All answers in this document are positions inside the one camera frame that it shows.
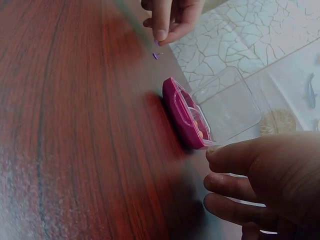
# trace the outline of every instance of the small purple object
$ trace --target small purple object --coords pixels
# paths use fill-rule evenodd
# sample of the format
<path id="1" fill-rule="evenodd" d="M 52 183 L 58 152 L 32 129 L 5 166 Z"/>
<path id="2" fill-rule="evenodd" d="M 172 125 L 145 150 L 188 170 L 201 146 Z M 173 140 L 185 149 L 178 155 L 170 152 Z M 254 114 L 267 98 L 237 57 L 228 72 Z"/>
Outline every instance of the small purple object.
<path id="1" fill-rule="evenodd" d="M 155 45 L 157 45 L 158 47 L 160 47 L 159 42 L 158 42 L 156 39 L 154 39 L 153 41 L 154 41 Z"/>
<path id="2" fill-rule="evenodd" d="M 154 57 L 155 60 L 158 60 L 158 55 L 155 53 L 152 53 L 152 56 Z"/>

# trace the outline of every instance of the cracked tile pattern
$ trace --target cracked tile pattern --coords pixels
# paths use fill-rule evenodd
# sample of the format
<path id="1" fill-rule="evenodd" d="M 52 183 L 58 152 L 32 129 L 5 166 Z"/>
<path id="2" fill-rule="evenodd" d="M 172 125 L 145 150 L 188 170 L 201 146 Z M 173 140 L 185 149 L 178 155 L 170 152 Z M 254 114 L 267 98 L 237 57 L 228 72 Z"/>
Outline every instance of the cracked tile pattern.
<path id="1" fill-rule="evenodd" d="M 318 0 L 229 0 L 170 46 L 195 89 L 228 66 L 248 77 L 319 37 Z"/>

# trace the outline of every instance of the round beige object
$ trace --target round beige object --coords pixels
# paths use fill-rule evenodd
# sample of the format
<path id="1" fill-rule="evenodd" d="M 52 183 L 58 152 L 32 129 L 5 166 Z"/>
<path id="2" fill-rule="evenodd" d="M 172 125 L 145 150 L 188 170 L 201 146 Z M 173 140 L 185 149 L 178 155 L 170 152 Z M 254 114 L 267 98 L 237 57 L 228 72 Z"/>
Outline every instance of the round beige object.
<path id="1" fill-rule="evenodd" d="M 285 109 L 276 109 L 265 114 L 260 122 L 261 136 L 285 134 L 295 131 L 295 117 Z"/>

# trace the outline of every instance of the wooden table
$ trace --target wooden table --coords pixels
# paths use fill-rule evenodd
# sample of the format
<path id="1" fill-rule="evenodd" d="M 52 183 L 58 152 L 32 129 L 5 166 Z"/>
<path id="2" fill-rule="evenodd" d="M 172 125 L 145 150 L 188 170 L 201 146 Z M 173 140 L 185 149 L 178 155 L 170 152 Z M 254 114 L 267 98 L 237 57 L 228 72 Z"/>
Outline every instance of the wooden table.
<path id="1" fill-rule="evenodd" d="M 0 1 L 1 240 L 220 239 L 204 152 L 160 97 L 187 83 L 147 16 L 131 0 Z"/>

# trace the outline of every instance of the fingernail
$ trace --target fingernail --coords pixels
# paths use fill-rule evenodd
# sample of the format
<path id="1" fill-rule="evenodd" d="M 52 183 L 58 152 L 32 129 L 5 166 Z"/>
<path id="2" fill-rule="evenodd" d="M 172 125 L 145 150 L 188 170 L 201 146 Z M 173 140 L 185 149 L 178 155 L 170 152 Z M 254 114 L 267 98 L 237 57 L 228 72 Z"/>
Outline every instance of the fingernail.
<path id="1" fill-rule="evenodd" d="M 222 146 L 220 145 L 215 145 L 215 146 L 211 146 L 207 149 L 207 154 L 213 154 L 214 152 L 216 152 L 218 149 L 220 149 Z"/>
<path id="2" fill-rule="evenodd" d="M 165 30 L 156 30 L 155 31 L 155 39 L 158 40 L 158 42 L 166 40 L 168 34 Z"/>

